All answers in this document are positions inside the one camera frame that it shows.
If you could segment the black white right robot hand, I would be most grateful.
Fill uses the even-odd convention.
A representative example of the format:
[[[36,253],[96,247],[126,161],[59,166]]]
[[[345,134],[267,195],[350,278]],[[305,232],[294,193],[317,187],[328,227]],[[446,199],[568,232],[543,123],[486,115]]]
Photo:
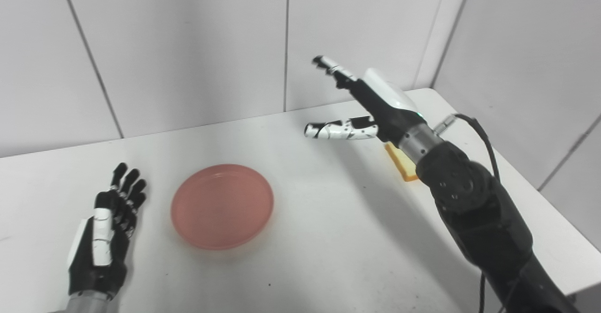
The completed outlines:
[[[303,130],[305,137],[345,140],[377,137],[396,145],[407,137],[410,129],[426,123],[412,100],[404,93],[397,93],[375,69],[368,69],[359,78],[323,55],[316,56],[312,63],[333,77],[337,89],[350,93],[369,115],[346,121],[307,123]]]

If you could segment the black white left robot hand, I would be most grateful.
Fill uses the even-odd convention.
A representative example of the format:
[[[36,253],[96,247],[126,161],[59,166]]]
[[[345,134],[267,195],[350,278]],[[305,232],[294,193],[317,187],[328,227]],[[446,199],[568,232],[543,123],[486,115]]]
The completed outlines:
[[[99,292],[114,299],[126,281],[126,256],[146,201],[146,181],[125,162],[116,166],[107,191],[97,193],[69,265],[69,295]]]

